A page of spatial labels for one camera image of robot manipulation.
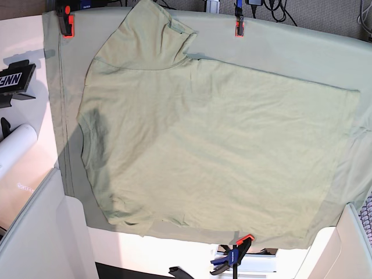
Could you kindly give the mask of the green table cover cloth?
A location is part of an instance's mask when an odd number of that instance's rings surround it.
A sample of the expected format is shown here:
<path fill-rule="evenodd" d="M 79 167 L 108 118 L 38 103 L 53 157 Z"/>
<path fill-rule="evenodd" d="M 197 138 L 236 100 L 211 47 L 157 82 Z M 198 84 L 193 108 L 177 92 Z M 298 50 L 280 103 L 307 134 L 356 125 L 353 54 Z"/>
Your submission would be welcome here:
<path fill-rule="evenodd" d="M 317 232 L 299 240 L 258 239 L 251 234 L 254 245 L 306 249 L 322 228 L 337 224 L 347 204 L 360 209 L 371 194 L 371 45 L 259 20 L 247 21 L 244 36 L 237 38 L 229 19 L 211 19 L 204 13 L 177 17 L 165 11 L 195 31 L 186 51 L 192 59 L 216 60 L 359 94 L 344 151 L 314 222 Z M 145 234 L 138 234 L 132 226 L 110 224 L 99 207 L 82 159 L 83 132 L 77 116 L 91 62 L 129 12 L 79 11 L 74 15 L 77 31 L 73 38 L 63 38 L 56 12 L 42 16 L 49 100 L 65 193 L 83 204 L 87 225 L 96 229 L 210 244 L 229 244 L 250 234 L 168 221 L 156 221 Z"/>

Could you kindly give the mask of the orange blue clamp top centre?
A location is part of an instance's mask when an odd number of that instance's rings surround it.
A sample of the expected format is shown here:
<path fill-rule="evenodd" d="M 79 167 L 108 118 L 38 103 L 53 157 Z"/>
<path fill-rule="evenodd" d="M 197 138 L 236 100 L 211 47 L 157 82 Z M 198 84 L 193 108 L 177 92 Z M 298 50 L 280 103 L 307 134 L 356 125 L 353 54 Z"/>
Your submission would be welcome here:
<path fill-rule="evenodd" d="M 235 3 L 235 36 L 243 37 L 244 36 L 244 15 L 242 11 L 242 0 L 236 0 Z"/>

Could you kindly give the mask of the orange black clamp top left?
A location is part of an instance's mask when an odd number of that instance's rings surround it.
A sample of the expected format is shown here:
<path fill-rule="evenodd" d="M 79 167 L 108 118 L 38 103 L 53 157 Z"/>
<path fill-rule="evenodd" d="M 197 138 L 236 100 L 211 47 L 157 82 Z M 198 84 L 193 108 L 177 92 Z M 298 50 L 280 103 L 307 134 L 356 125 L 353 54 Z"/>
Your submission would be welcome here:
<path fill-rule="evenodd" d="M 71 14 L 69 5 L 62 5 L 56 8 L 60 32 L 63 38 L 74 37 L 74 16 Z"/>

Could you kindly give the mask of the silver aluminium post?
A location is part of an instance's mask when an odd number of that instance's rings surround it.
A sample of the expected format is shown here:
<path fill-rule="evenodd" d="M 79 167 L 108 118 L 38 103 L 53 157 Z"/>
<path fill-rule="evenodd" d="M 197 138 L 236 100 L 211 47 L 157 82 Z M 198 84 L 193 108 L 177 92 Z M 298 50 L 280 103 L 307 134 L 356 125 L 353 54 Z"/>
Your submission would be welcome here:
<path fill-rule="evenodd" d="M 219 0 L 204 0 L 204 12 L 219 14 L 220 1 Z"/>

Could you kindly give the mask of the white paper roll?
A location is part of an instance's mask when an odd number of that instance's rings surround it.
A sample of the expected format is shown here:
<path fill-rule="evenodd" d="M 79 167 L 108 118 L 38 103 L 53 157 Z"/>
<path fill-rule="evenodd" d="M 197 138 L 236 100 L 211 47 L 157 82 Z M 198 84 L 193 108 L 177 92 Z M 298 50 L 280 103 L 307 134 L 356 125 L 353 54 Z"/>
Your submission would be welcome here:
<path fill-rule="evenodd" d="M 1 141 L 1 178 L 25 155 L 37 142 L 35 129 L 22 124 Z"/>

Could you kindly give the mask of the blue orange bar clamp bottom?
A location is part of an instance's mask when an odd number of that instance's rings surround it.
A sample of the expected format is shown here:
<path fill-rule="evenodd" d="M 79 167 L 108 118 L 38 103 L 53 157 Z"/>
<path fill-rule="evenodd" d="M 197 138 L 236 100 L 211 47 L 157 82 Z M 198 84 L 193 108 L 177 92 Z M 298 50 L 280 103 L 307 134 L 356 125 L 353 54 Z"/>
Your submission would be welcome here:
<path fill-rule="evenodd" d="M 232 278 L 237 279 L 238 266 L 241 264 L 244 256 L 246 255 L 254 240 L 255 237 L 251 234 L 248 234 L 239 239 L 232 246 L 232 249 L 230 249 L 228 245 L 222 245 L 224 249 L 224 257 L 211 261 L 214 269 L 210 272 L 210 274 L 213 276 L 217 276 L 232 268 Z"/>

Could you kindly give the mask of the black tablet on stand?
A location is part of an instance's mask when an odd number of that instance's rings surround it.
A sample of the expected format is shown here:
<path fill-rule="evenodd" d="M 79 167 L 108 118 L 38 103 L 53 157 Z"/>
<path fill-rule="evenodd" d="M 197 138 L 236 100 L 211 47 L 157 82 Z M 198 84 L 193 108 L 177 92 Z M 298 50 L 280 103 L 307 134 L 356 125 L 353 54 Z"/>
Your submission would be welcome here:
<path fill-rule="evenodd" d="M 7 69 L 1 70 L 1 109 L 11 107 L 11 100 L 26 101 L 35 99 L 26 94 L 36 65 L 28 59 L 11 63 Z"/>

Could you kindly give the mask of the light green T-shirt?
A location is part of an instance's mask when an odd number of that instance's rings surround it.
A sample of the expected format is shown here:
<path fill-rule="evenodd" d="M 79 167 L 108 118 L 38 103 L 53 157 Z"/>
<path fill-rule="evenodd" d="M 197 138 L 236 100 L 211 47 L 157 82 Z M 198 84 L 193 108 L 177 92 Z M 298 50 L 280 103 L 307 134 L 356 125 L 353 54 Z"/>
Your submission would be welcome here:
<path fill-rule="evenodd" d="M 77 120 L 99 207 L 138 234 L 311 237 L 359 94 L 192 59 L 195 37 L 140 1 L 93 58 Z"/>

